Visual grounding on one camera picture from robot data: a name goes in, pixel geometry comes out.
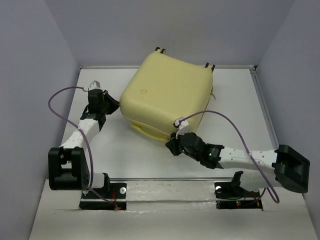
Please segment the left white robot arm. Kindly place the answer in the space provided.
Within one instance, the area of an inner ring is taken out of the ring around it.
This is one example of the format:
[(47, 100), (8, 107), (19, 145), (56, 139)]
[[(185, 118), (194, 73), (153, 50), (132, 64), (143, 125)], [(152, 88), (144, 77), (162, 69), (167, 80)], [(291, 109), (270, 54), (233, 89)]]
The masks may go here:
[(90, 191), (93, 188), (97, 196), (104, 198), (110, 194), (111, 185), (105, 182), (105, 174), (102, 174), (101, 180), (94, 181), (94, 161), (90, 142), (101, 132), (106, 116), (113, 114), (120, 107), (120, 103), (112, 98), (107, 90), (88, 90), (88, 104), (81, 114), (79, 123), (75, 124), (51, 106), (55, 96), (69, 89), (66, 87), (59, 90), (48, 100), (50, 111), (75, 127), (75, 131), (64, 143), (59, 147), (52, 147), (48, 152), (49, 187), (54, 191)]

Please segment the yellow suitcase with black lining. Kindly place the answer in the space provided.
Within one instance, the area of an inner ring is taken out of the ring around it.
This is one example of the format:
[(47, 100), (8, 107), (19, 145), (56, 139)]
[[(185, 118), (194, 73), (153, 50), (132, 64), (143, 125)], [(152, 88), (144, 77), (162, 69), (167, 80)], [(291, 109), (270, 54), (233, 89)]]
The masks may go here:
[(166, 142), (174, 122), (205, 110), (213, 93), (215, 65), (188, 63), (156, 47), (123, 90), (120, 111), (139, 133)]

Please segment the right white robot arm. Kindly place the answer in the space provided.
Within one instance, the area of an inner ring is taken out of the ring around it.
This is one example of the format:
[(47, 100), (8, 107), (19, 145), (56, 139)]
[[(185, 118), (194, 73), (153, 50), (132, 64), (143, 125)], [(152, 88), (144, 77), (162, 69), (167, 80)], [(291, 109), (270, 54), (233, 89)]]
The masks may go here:
[(173, 156), (184, 154), (208, 169), (237, 169), (230, 183), (235, 196), (262, 188), (282, 187), (305, 194), (309, 189), (310, 161), (292, 147), (252, 151), (204, 142), (193, 132), (172, 133), (165, 146)]

